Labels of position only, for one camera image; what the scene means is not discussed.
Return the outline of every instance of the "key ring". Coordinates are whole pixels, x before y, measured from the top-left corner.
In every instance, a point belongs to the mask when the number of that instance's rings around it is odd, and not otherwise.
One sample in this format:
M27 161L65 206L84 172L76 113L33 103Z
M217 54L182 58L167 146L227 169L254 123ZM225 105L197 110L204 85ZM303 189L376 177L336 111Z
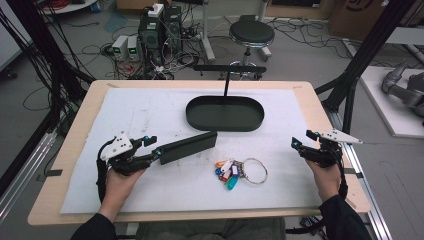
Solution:
M262 181L255 182L255 181L252 181L249 178L249 176L247 175L247 173L245 171L245 164L246 164L247 161L255 161L255 162L258 162L259 164L261 164L261 166L265 170L265 178ZM258 159L256 159L256 158L248 158L248 159L244 160L241 163L241 169L240 170L241 170L241 175L243 177L245 177L247 181L249 181L250 183L253 183L253 184L262 184L262 183L264 183L268 179L268 170L266 169L265 165L261 161L259 161Z

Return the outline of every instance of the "stool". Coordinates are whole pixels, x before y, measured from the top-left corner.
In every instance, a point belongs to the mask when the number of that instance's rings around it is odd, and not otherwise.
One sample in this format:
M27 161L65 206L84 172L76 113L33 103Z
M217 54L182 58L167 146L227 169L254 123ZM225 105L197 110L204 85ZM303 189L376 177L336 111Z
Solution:
M269 46L274 41L274 36L274 30L263 22L242 20L233 23L230 27L230 38L235 43L245 46L246 52L244 53L242 61L235 61L230 63L230 65L256 66L249 62L250 49L260 49ZM240 74L243 78L247 77L249 73L243 72L237 74Z

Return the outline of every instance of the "electronic equipment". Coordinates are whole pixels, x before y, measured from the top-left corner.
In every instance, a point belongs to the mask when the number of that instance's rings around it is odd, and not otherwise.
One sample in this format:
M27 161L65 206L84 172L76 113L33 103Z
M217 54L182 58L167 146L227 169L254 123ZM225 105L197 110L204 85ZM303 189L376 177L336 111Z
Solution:
M272 5L319 7L321 0L272 0Z
M150 10L147 15L149 17L157 17L160 18L162 17L162 12L163 12L163 4L160 3L155 3L153 5L153 10Z
M119 36L113 43L112 50L117 61L125 61L128 56L128 36Z
M169 6L165 8L163 20L166 28L168 48L173 53L182 51L181 41L181 6Z
M142 59L143 52L138 36L128 37L128 55L131 62L138 62Z
M140 21L138 34L142 47L147 52L147 56L144 56L148 60L147 62L162 66L164 63L162 48L165 32L160 18L144 15Z

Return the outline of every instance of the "white paper sheet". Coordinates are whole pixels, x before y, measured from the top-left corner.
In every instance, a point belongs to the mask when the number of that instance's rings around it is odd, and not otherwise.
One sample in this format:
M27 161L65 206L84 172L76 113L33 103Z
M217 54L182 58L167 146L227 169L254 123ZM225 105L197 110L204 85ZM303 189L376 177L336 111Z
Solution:
M186 121L187 103L202 95L222 95L221 89L110 89L77 161L61 213L94 213L97 194L96 156L99 148L125 131L131 138L157 136L141 147L144 155L156 147L203 133ZM312 145L307 126L291 90L229 90L260 102L265 118L252 132L218 132L216 146L160 165L156 161L141 176L122 212L196 211L218 209L317 207L320 200L312 172L290 147L294 136ZM268 169L268 180L254 185L240 179L232 191L215 174L215 162L256 158ZM252 173L262 171L250 167Z

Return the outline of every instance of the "chair leg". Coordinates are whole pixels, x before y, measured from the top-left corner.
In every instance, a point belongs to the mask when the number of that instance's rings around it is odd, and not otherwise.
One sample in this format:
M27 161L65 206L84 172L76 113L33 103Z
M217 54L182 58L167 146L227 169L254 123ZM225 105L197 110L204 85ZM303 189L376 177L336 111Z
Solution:
M243 66L249 65L249 57L250 57L250 47L247 47L246 52L244 52L244 56L243 56Z

